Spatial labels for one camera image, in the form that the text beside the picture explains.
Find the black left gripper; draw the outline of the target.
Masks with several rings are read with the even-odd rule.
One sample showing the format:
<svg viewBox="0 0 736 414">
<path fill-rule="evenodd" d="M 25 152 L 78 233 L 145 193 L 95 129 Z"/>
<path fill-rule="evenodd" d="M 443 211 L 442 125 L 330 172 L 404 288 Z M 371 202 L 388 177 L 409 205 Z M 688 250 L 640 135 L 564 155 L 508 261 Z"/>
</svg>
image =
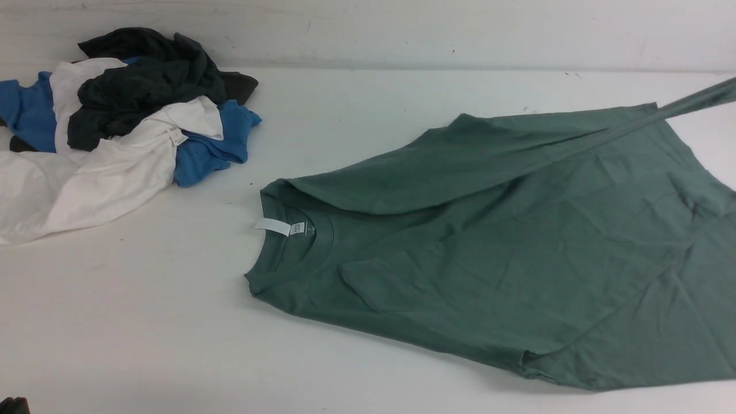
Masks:
<svg viewBox="0 0 736 414">
<path fill-rule="evenodd" d="M 30 414 L 29 404 L 24 397 L 8 397 L 0 402 L 0 414 Z"/>
</svg>

